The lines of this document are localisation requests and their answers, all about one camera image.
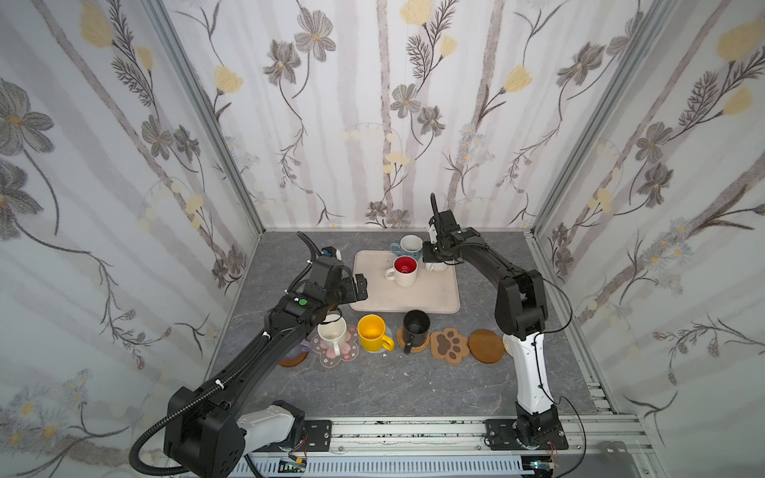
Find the blue patterned mug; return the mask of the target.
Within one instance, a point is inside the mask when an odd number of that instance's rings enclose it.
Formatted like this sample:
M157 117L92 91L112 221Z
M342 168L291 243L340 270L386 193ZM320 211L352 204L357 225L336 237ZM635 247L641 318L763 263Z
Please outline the blue patterned mug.
M418 261L422 259L422 248L424 248L424 241L418 235L409 234L402 237L400 241L392 243L390 252L396 257L410 257Z

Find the purple mug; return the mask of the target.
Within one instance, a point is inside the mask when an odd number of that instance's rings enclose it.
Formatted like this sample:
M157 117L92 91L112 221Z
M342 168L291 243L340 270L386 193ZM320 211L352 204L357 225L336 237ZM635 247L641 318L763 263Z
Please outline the purple mug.
M306 340L302 340L295 348L292 348L288 354L286 354L286 360L297 360L304 354L308 354L312 351L312 345Z

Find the brown paw shaped coaster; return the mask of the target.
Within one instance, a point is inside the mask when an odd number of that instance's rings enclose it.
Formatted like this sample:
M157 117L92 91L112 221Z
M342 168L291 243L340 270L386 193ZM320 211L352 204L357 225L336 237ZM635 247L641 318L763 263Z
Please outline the brown paw shaped coaster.
M437 360L456 366L470 355L468 337L456 328L446 328L430 335L430 352Z

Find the black mug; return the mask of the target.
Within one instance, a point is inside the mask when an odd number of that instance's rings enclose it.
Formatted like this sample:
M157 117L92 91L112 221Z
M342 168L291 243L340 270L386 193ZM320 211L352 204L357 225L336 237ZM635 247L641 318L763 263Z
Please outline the black mug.
M412 310L404 315L402 322L402 340L404 353L411 354L426 344L430 336L430 316L421 310Z

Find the plain white mug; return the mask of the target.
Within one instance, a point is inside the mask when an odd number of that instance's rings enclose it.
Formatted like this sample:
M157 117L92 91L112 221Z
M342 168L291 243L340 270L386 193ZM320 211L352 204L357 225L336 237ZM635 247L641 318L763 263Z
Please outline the plain white mug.
M339 314L330 314L317 328L321 346L327 351L329 359L346 356L351 347L348 345L348 326Z

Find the woven rattan round coaster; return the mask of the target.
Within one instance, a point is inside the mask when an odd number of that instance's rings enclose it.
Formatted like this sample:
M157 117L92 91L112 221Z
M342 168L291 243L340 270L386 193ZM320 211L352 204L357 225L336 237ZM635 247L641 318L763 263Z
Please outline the woven rattan round coaster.
M428 336L426 337L426 341L419 347L412 347L410 349L410 354L419 354L424 352L430 347L430 338L432 337L432 334L428 333ZM398 346L404 351L406 349L406 343L404 342L404 327L399 326L398 330L396 331L396 343Z

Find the dark brown round coaster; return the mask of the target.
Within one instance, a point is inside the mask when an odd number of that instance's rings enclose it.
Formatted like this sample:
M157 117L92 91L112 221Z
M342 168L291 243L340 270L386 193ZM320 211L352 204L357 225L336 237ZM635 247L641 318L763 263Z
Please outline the dark brown round coaster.
M282 366L282 368L295 368L295 366L299 366L299 364L302 364L302 362L304 362L304 360L306 360L308 356L309 356L308 353L303 353L294 358L283 358L283 360L279 362L279 366Z

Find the yellow mug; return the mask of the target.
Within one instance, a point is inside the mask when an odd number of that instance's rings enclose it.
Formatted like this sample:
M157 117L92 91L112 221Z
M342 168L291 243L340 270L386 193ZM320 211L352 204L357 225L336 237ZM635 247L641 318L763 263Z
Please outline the yellow mug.
M386 322L378 315L364 316L357 327L363 349L369 353L386 351L383 349L382 336L386 332Z

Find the white mug red inside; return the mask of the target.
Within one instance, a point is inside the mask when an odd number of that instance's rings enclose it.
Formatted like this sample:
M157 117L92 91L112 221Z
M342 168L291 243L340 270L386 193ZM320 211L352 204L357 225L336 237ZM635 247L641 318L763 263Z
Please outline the white mug red inside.
M384 278L402 288L411 287L418 278L418 261L410 256L400 256L394 260L394 265L386 271Z

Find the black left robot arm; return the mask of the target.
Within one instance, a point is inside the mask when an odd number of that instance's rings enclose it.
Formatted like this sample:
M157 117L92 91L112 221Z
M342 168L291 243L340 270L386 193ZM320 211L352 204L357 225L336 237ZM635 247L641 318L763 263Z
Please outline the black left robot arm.
M264 327L228 366L196 390L180 388L169 401L161 428L163 452L182 472L226 477L240 458L264 447L297 448L307 438L304 411L277 400L246 414L246 398L326 316L368 298L368 281L339 259L315 259L301 290L286 293L270 309Z

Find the white speckled mug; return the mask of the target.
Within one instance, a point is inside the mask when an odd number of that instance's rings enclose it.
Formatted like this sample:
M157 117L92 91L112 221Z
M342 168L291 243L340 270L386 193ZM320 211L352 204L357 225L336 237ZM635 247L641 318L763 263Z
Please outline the white speckled mug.
M445 263L426 263L426 270L430 272L444 272L448 268Z

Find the pink flower coaster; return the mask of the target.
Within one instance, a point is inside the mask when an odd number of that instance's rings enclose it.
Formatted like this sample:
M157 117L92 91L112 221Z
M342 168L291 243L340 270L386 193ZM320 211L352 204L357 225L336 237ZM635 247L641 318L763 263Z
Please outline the pink flower coaster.
M346 332L345 341L336 346L320 338L312 338L312 351L319 356L319 364L323 368L334 368L341 362L352 362L360 354L359 335L355 326L350 326Z

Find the brown round wooden coaster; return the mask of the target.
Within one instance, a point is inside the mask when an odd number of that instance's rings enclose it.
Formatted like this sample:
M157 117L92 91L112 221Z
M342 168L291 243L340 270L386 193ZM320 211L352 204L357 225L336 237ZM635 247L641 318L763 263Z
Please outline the brown round wooden coaster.
M502 338L486 329L474 331L469 339L470 354L482 364L497 364L506 354Z

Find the grey blue round coaster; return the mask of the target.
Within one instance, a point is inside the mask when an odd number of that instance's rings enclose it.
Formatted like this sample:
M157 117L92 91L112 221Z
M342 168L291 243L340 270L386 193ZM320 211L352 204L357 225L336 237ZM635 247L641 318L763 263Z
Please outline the grey blue round coaster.
M386 332L384 332L384 336L382 336L382 348L387 352L392 352L395 347L396 341L392 337L392 329L386 327Z

